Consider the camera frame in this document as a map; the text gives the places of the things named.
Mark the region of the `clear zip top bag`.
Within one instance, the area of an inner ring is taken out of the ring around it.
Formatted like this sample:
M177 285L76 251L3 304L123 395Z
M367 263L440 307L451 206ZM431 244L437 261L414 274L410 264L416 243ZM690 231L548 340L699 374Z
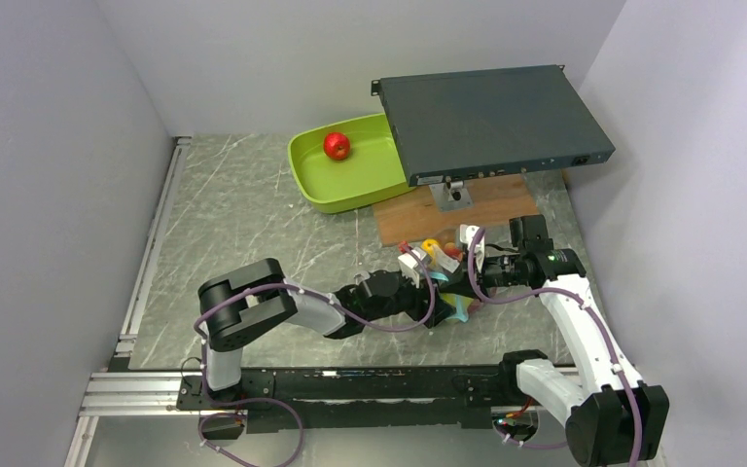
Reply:
M420 248L430 260L430 275L437 281L438 289L442 290L444 285L452 284L459 272L459 262L464 257L462 249L454 242L440 244L435 238L426 238L421 242ZM468 322L471 314L481 307L476 299L451 292L441 293L441 297L453 308L447 320Z

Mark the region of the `orange fake fruit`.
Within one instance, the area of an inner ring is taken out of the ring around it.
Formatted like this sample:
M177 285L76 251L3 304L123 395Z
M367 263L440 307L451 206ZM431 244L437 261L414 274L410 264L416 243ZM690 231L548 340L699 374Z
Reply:
M435 238L426 238L421 243L421 249L435 261L438 253L444 252L443 248Z

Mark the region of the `red fake apple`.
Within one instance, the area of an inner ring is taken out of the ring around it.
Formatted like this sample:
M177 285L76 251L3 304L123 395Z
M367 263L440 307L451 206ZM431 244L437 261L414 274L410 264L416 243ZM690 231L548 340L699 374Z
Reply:
M350 157L351 142L342 132L330 132L324 137L323 152L332 161L345 161Z

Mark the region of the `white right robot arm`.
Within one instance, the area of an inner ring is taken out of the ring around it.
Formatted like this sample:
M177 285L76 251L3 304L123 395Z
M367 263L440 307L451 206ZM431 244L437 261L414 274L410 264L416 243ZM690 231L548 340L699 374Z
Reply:
M581 466L636 466L656 458L670 408L659 385L649 385L624 356L597 306L577 253L558 249L542 215L509 222L513 252L488 256L485 230L463 225L457 244L472 294L500 305L491 288L526 286L564 338L579 379L559 371L540 351L504 356L497 390L503 400L539 403L564 428L566 446Z

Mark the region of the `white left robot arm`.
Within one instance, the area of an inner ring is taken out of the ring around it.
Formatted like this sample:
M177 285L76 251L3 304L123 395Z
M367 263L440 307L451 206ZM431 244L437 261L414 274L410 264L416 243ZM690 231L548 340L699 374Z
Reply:
M243 349L281 324L309 329L330 340L344 340L399 314L412 330L433 328L456 308L438 290L439 279L421 271L412 279L378 269L356 275L332 293L320 293L291 280L274 258L266 258L204 282L197 290L202 338L202 396L218 409L240 395Z

